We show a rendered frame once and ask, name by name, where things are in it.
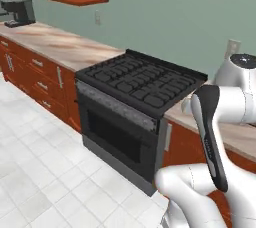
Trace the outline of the black stove with oven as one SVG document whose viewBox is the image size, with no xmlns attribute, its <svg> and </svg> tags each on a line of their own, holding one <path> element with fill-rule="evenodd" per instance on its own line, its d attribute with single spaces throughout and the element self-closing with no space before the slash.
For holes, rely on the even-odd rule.
<svg viewBox="0 0 256 228">
<path fill-rule="evenodd" d="M 119 56 L 77 71 L 75 85 L 78 80 L 153 119 L 160 119 L 204 84 L 208 76 L 128 49 Z"/>
</svg>

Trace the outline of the black oven door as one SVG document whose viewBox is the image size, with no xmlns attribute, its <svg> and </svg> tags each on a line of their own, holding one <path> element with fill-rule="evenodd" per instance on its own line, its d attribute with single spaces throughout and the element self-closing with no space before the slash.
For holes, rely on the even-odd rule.
<svg viewBox="0 0 256 228">
<path fill-rule="evenodd" d="M 151 196 L 162 167 L 168 122 L 153 119 L 78 80 L 77 102 L 83 144 Z"/>
</svg>

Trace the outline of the black coffee machine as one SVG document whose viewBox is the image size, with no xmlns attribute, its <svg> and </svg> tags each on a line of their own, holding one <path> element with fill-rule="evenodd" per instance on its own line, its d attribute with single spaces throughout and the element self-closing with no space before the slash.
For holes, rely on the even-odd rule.
<svg viewBox="0 0 256 228">
<path fill-rule="evenodd" d="M 1 0 L 0 4 L 6 14 L 13 14 L 12 20 L 4 22 L 6 27 L 14 28 L 36 22 L 32 0 Z"/>
</svg>

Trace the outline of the red-brown base cabinet run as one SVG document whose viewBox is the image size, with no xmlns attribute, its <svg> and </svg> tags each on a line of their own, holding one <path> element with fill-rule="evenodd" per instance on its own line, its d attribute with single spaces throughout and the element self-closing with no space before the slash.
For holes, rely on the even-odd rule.
<svg viewBox="0 0 256 228">
<path fill-rule="evenodd" d="M 0 36 L 0 67 L 6 81 L 81 131 L 73 71 L 6 36 Z"/>
</svg>

